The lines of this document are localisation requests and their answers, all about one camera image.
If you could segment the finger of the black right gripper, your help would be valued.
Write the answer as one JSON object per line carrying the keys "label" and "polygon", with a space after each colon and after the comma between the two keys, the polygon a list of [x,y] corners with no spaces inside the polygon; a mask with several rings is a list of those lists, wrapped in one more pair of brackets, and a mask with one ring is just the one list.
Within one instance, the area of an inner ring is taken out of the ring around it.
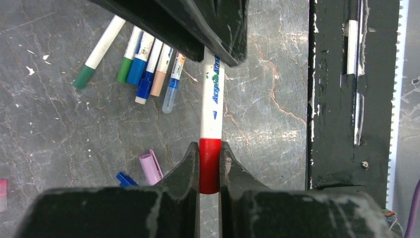
{"label": "finger of the black right gripper", "polygon": [[159,0],[175,22],[164,39],[194,61],[210,50],[230,67],[247,59],[247,0]]}
{"label": "finger of the black right gripper", "polygon": [[142,28],[190,60],[201,62],[204,45],[154,0],[92,0],[92,3]]}

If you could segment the dark blue pen cap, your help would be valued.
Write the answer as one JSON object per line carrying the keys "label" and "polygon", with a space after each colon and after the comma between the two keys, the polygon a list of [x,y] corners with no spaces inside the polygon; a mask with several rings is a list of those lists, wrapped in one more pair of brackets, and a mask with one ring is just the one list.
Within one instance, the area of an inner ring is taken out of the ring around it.
{"label": "dark blue pen cap", "polygon": [[138,184],[124,172],[119,172],[115,177],[118,179],[120,187],[138,186]]}

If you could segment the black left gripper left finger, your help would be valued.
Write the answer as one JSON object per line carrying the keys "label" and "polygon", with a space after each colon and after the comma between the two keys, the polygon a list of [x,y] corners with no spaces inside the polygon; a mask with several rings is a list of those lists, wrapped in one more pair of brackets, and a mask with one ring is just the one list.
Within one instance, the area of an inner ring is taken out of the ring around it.
{"label": "black left gripper left finger", "polygon": [[197,238],[199,146],[153,186],[55,188],[41,193],[17,238]]}

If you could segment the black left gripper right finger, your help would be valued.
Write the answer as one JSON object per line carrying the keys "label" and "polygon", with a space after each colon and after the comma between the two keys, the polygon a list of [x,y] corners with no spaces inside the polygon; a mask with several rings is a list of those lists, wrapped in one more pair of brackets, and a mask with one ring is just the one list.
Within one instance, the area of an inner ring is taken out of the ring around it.
{"label": "black left gripper right finger", "polygon": [[282,191],[250,174],[223,142],[219,160],[222,238],[388,238],[380,207],[363,192]]}

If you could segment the light green capped marker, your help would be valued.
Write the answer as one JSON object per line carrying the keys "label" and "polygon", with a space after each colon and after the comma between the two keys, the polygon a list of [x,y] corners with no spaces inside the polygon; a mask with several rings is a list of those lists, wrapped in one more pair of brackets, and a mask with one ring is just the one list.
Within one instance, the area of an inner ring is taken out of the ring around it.
{"label": "light green capped marker", "polygon": [[126,20],[117,15],[113,17],[73,82],[75,88],[82,89],[86,86],[125,22]]}

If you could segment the pink highlighter cap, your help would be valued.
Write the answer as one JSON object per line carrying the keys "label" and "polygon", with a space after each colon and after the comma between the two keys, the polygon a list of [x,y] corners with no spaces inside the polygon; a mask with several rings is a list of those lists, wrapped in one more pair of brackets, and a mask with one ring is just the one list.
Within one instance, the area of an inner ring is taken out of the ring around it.
{"label": "pink highlighter cap", "polygon": [[153,149],[150,149],[147,154],[140,156],[139,161],[149,185],[153,186],[163,179],[164,174]]}

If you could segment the red capped white marker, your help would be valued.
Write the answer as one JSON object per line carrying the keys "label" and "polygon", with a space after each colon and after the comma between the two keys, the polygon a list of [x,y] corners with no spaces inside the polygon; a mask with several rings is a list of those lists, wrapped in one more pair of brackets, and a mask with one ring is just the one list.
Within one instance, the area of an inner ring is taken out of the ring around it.
{"label": "red capped white marker", "polygon": [[201,128],[199,140],[200,193],[219,191],[225,64],[204,48]]}

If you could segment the clear red pen cap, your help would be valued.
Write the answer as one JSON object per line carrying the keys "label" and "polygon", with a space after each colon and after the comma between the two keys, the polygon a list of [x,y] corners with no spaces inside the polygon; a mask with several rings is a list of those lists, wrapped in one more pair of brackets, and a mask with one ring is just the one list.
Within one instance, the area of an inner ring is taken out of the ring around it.
{"label": "clear red pen cap", "polygon": [[0,180],[0,212],[7,209],[7,180]]}

